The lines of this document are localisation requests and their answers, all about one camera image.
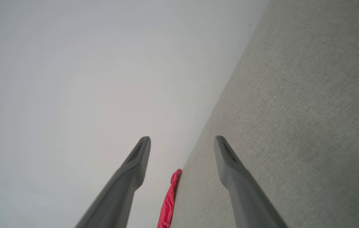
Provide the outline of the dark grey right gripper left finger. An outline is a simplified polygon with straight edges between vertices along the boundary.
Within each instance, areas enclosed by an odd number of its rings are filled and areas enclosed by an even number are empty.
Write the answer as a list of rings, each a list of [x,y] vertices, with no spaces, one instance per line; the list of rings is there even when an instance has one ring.
[[[134,192],[145,178],[150,149],[150,137],[140,138],[127,159],[84,213],[76,228],[126,228]]]

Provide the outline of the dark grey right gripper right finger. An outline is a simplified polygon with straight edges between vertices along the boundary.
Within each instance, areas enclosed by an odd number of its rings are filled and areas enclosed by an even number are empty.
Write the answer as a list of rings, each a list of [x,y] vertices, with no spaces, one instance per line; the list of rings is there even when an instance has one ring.
[[[221,183],[229,191],[237,228],[286,228],[287,224],[223,136],[214,138]]]

